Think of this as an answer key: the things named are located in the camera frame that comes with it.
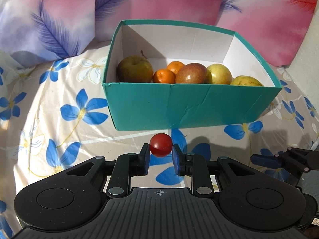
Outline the red cherry tomato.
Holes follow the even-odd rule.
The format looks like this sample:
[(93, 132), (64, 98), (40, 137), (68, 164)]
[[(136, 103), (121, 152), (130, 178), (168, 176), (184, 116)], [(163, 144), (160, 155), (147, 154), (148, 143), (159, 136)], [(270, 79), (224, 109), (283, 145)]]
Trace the red cherry tomato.
[(172, 139), (165, 133), (155, 134), (149, 144), (151, 153), (158, 158), (166, 157), (172, 151)]

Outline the large yellow-green pear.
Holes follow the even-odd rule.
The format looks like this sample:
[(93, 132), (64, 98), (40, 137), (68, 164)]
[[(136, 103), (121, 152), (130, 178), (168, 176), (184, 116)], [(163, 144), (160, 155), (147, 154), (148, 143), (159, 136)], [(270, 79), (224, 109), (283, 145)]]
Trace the large yellow-green pear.
[(235, 77), (230, 84), (235, 85), (235, 86), (263, 87), (263, 84), (260, 81), (258, 81), (256, 78), (248, 76), (248, 75), (239, 75), (239, 76)]

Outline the red apple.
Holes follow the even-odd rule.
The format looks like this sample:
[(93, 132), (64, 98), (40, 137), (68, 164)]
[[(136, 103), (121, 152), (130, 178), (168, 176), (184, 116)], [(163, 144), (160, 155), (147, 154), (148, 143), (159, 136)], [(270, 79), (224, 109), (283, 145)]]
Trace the red apple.
[(203, 84), (207, 76), (207, 68), (200, 63), (183, 66), (175, 77), (178, 84)]

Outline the orange tangerine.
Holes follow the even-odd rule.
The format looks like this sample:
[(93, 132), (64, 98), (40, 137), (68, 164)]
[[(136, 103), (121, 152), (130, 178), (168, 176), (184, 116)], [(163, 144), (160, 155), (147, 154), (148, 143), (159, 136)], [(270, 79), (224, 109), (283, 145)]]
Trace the orange tangerine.
[(153, 83), (174, 84), (175, 74), (168, 69), (157, 70), (153, 75)]
[(173, 62), (170, 62), (168, 65), (167, 65), (167, 69), (171, 72), (173, 72), (174, 74), (178, 74), (179, 70), (181, 68), (183, 68), (185, 66), (185, 64), (183, 64), (182, 62), (180, 61), (173, 61)]

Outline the teal cardboard box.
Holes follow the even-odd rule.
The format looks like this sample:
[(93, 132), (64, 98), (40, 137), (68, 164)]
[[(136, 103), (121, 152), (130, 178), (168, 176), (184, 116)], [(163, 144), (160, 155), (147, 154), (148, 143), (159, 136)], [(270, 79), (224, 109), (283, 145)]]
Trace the teal cardboard box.
[[(225, 65), (234, 77), (249, 75), (260, 87), (213, 84), (122, 83), (116, 68), (144, 55), (154, 70), (172, 61)], [(102, 82), (119, 131), (194, 128), (255, 121), (281, 91), (269, 64), (238, 33), (169, 20), (124, 20), (113, 35)]]

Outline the floral bed sheet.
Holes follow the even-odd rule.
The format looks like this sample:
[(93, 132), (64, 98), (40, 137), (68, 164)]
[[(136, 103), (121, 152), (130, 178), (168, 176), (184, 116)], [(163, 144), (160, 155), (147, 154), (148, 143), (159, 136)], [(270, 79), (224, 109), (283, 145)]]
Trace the floral bed sheet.
[[(97, 155), (138, 153), (155, 134), (115, 129), (101, 84), (108, 50), (30, 68), (1, 53), (1, 238), (21, 229), (14, 211), (21, 189)], [(255, 122), (166, 133), (185, 153), (247, 165), (252, 154), (318, 149), (317, 111), (285, 68), (274, 72), (283, 88)]]

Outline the small yellow pear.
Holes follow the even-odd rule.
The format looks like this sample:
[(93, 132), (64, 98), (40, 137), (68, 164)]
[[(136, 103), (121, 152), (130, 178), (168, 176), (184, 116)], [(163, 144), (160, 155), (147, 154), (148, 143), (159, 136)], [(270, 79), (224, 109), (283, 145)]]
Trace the small yellow pear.
[(212, 64), (207, 67), (207, 76), (205, 83), (207, 84), (226, 84), (229, 85), (232, 80), (232, 74), (229, 69), (222, 64)]

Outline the green-brown apple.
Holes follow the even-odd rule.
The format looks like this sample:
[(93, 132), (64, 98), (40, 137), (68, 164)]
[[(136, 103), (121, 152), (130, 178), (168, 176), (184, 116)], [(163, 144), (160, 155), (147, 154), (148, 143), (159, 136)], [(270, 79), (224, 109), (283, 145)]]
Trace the green-brown apple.
[(117, 77), (124, 83), (150, 83), (154, 70), (151, 63), (141, 56), (129, 56), (120, 61)]

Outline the pink feather pillow right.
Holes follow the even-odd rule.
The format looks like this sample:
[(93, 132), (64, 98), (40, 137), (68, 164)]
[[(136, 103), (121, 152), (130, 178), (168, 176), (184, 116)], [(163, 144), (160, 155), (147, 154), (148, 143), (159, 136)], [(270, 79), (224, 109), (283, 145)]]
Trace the pink feather pillow right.
[(236, 31), (273, 66), (289, 65), (318, 0), (222, 0), (217, 26)]

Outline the pink feather pillow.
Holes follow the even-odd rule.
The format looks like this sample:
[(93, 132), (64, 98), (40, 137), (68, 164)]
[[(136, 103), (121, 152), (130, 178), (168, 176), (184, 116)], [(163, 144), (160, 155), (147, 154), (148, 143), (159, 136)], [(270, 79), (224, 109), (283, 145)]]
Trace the pink feather pillow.
[(236, 31), (273, 66), (289, 65), (318, 0), (222, 0), (217, 26)]
[(1, 0), (1, 51), (25, 67), (79, 55), (95, 37), (95, 0)]
[(222, 0), (95, 0), (95, 34), (106, 41), (118, 23), (130, 19), (162, 19), (214, 25)]

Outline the pink feather pillow middle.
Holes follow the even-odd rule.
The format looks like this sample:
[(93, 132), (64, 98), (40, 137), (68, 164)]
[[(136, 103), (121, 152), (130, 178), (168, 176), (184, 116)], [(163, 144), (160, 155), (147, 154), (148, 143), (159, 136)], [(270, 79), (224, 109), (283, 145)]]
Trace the pink feather pillow middle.
[(106, 41), (118, 23), (130, 19), (162, 19), (214, 25), (222, 0), (95, 0), (95, 34)]

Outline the pink feather pillow left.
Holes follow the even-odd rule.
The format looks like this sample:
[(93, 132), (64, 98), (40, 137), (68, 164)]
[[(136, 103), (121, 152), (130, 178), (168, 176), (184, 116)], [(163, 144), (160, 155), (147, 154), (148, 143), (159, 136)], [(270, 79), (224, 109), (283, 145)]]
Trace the pink feather pillow left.
[(95, 0), (1, 0), (1, 51), (25, 67), (79, 55), (95, 37)]

